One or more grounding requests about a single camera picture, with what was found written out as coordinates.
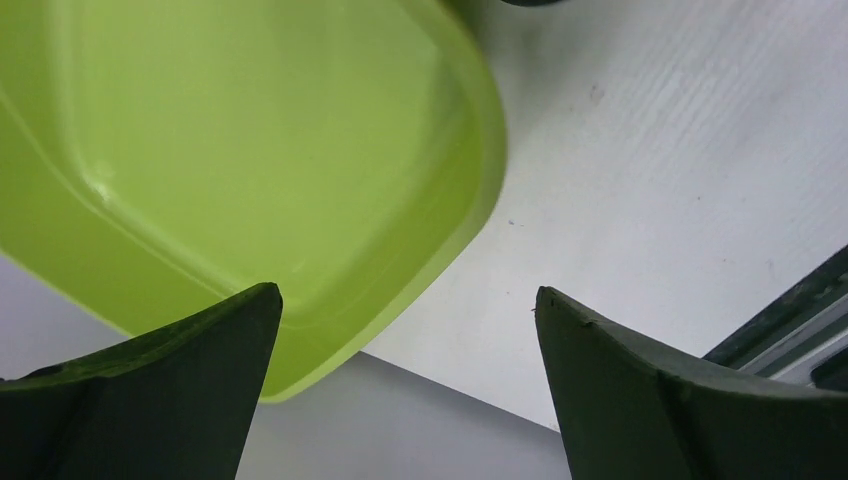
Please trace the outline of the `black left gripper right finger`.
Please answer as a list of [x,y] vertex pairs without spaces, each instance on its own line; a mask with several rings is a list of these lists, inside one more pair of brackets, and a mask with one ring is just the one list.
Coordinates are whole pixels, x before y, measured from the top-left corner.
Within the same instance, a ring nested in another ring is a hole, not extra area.
[[843,479],[847,397],[694,357],[541,287],[535,325],[574,479]]

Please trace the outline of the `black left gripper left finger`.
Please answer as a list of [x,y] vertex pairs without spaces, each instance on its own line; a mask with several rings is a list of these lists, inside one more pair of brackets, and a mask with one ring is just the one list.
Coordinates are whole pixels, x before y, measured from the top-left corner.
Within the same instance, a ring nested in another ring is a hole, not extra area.
[[259,283],[1,384],[5,479],[232,479],[283,300]]

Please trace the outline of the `green plastic tray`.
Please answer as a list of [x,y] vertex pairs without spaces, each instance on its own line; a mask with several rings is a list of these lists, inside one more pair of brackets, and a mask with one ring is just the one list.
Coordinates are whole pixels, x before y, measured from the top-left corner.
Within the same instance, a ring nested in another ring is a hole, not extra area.
[[443,1],[5,1],[1,251],[136,336],[260,282],[282,402],[491,215],[506,132]]

